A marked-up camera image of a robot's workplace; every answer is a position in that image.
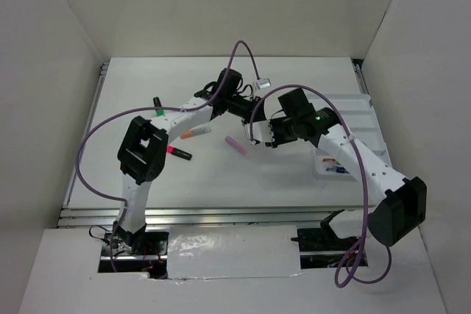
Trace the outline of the blue purple pen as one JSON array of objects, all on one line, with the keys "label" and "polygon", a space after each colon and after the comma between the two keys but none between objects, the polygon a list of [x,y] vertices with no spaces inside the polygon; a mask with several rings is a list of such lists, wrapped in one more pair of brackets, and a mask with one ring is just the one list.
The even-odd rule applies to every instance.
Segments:
[{"label": "blue purple pen", "polygon": [[332,173],[336,173],[336,174],[349,174],[348,171],[344,170],[344,169],[338,169],[338,168],[328,168],[326,169],[326,171],[329,171],[329,172],[332,172]]}]

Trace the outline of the pink black highlighter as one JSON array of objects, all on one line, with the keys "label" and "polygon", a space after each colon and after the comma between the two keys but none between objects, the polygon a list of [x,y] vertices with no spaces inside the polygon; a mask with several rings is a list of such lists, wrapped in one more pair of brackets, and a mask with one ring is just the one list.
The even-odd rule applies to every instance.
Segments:
[{"label": "pink black highlighter", "polygon": [[167,146],[166,152],[183,160],[191,160],[193,157],[191,153],[183,151],[182,149],[178,149],[174,146]]}]

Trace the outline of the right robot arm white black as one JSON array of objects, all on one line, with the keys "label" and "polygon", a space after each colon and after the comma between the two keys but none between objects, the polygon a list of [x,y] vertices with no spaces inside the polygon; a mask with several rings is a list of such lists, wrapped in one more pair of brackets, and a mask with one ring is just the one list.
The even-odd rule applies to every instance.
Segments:
[{"label": "right robot arm white black", "polygon": [[275,124],[275,137],[304,140],[337,160],[365,192],[366,209],[339,210],[328,216],[321,240],[338,249],[364,230],[391,247],[418,227],[426,214],[427,186],[419,177],[394,170],[351,132],[333,104],[316,110],[296,88],[278,99],[285,118]]}]

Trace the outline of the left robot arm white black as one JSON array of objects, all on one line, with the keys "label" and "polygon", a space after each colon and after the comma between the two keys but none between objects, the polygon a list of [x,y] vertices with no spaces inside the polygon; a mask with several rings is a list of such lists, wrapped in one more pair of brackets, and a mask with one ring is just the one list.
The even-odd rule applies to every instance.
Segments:
[{"label": "left robot arm white black", "polygon": [[167,148],[176,138],[194,127],[229,112],[248,124],[266,119],[261,98],[246,98],[239,92],[242,75],[224,69],[217,81],[196,92],[175,111],[153,119],[133,118],[118,150],[122,176],[122,195],[126,200],[113,223],[118,244],[128,254],[145,246],[145,209],[152,182],[161,174]]}]

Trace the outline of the pink translucent highlighter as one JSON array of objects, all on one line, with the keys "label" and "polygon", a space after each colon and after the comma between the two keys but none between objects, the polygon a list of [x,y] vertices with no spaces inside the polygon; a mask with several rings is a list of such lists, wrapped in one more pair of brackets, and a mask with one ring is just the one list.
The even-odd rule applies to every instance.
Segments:
[{"label": "pink translucent highlighter", "polygon": [[237,153],[239,153],[244,158],[250,158],[250,153],[246,150],[240,143],[235,141],[232,137],[226,136],[224,141]]}]

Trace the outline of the orange grey highlighter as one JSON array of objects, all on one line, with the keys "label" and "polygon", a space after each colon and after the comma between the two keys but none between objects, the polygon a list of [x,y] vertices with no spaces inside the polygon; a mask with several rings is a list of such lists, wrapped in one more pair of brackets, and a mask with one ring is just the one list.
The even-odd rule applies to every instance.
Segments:
[{"label": "orange grey highlighter", "polygon": [[202,126],[202,127],[191,129],[191,130],[188,130],[187,132],[184,132],[183,134],[181,134],[180,138],[181,139],[193,138],[199,135],[207,134],[211,131],[212,129],[209,126]]}]

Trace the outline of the white compartment tray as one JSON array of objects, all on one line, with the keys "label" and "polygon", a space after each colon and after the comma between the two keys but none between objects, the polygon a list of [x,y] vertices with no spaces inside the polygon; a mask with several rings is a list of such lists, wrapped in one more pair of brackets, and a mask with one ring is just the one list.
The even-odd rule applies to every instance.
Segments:
[{"label": "white compartment tray", "polygon": [[[327,98],[336,106],[347,123],[350,131],[385,163],[390,163],[390,156],[383,139],[380,125],[367,94],[331,94]],[[311,147],[312,173],[316,179],[325,181],[354,182],[350,174],[336,174],[326,168],[339,166],[337,163],[324,163],[322,159],[333,158],[320,149]]]}]

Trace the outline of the green black highlighter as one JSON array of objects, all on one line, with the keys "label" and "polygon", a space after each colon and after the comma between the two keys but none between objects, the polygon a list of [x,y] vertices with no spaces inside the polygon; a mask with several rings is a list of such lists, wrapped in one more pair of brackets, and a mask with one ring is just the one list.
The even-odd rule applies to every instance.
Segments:
[{"label": "green black highlighter", "polygon": [[154,104],[154,107],[155,107],[155,114],[157,117],[160,117],[160,116],[164,116],[165,115],[165,112],[164,110],[162,109],[162,105],[161,105],[161,101],[160,101],[160,98],[158,96],[155,96],[153,99],[153,104]]}]

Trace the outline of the white foil cover panel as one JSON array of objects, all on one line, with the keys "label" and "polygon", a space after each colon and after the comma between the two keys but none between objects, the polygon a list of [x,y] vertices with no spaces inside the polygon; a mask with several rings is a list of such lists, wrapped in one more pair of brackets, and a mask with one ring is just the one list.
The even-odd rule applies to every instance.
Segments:
[{"label": "white foil cover panel", "polygon": [[295,226],[178,227],[169,232],[171,279],[242,279],[299,276]]}]

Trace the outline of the aluminium frame rail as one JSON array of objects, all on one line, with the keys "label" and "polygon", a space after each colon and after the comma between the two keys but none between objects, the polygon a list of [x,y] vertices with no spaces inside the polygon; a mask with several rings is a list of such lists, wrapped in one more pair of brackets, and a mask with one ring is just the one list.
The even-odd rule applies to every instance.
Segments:
[{"label": "aluminium frame rail", "polygon": [[[238,224],[311,224],[321,221],[342,207],[256,207],[210,209],[157,209],[145,212],[150,228],[174,225],[222,226]],[[59,216],[58,228],[77,228],[99,225],[109,227],[115,221],[117,209],[64,208]]]}]

